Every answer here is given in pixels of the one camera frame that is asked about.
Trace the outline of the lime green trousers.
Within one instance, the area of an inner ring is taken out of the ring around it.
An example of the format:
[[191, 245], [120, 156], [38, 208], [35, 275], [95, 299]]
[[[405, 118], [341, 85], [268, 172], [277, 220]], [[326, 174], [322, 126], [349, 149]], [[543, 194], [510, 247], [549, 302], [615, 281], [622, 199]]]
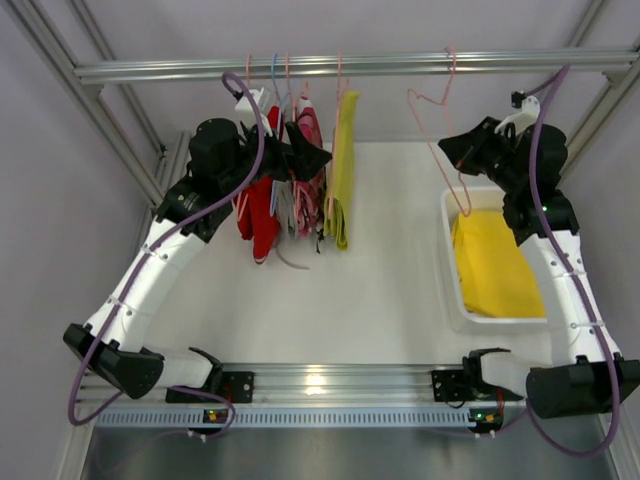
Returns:
[[347, 91], [341, 101], [325, 198], [324, 233], [338, 250], [349, 246], [349, 220], [355, 175], [354, 120], [360, 94]]

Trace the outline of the yellow trousers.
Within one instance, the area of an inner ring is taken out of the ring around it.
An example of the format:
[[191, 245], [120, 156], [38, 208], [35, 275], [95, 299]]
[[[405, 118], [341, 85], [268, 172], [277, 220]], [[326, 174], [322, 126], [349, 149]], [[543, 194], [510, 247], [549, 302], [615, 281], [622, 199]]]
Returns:
[[533, 271], [500, 212], [458, 215], [451, 237], [467, 311], [500, 319], [545, 316]]

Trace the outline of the pink hanger of lime trousers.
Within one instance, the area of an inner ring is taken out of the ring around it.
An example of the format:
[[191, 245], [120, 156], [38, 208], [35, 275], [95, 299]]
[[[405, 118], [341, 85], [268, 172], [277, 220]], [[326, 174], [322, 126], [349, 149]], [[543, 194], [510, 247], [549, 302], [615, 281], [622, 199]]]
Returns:
[[335, 125], [332, 140], [332, 162], [328, 184], [328, 211], [327, 218], [331, 220], [335, 210], [335, 194], [338, 186], [338, 173], [342, 166], [342, 152], [340, 148], [340, 119], [345, 89], [349, 85], [349, 80], [342, 81], [343, 72], [343, 53], [339, 52], [337, 56], [337, 87], [336, 87], [336, 109], [335, 109]]

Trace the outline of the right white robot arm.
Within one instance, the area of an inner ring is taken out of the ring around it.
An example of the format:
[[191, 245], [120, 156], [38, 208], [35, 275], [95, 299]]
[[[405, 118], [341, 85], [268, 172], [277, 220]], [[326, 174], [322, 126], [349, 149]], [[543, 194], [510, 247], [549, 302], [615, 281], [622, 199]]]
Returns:
[[530, 408], [543, 419], [617, 413], [639, 386], [639, 363], [621, 354], [589, 285], [580, 226], [558, 186], [568, 157], [564, 132], [487, 117], [438, 146], [456, 170], [484, 175], [503, 191], [503, 217], [541, 294], [552, 360], [527, 373]]

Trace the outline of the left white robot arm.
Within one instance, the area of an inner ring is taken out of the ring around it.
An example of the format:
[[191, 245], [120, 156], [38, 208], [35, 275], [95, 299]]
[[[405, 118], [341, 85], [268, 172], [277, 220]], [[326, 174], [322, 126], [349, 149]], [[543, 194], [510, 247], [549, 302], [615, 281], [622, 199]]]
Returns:
[[284, 132], [203, 121], [190, 139], [185, 174], [156, 211], [138, 254], [102, 306], [84, 323], [70, 324], [63, 341], [86, 369], [118, 394], [140, 399], [156, 387], [217, 391], [221, 363], [191, 347], [167, 353], [145, 344], [147, 330], [186, 266], [234, 213], [270, 209], [272, 184], [307, 183], [331, 160], [308, 118], [284, 123]]

